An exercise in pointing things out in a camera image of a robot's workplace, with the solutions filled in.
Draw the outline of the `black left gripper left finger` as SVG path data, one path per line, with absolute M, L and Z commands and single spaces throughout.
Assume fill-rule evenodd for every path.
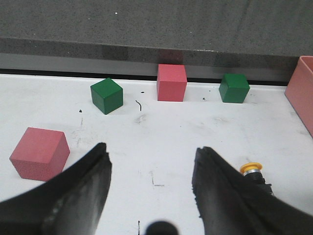
M 93 235 L 111 184 L 107 146 L 98 143 L 64 172 L 0 204 L 2 235 Z

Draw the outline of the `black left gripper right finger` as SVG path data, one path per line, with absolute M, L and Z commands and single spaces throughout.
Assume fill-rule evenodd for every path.
M 198 148 L 193 193 L 207 235 L 311 235 L 313 217 L 270 195 L 214 149 Z

